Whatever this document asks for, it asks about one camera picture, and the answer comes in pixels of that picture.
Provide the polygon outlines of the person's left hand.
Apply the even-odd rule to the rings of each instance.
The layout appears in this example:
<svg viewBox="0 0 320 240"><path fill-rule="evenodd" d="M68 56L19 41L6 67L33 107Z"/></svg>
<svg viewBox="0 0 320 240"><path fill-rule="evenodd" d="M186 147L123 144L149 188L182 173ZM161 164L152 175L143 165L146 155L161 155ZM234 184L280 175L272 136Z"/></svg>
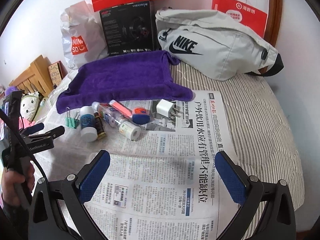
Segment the person's left hand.
<svg viewBox="0 0 320 240"><path fill-rule="evenodd" d="M5 168L3 170L1 180L3 201L10 206L19 207L21 205L21 202L14 186L16 184L22 184L26 181L29 191L32 192L35 185L34 172L35 169L31 162L29 162L26 177L16 171L9 171Z"/></svg>

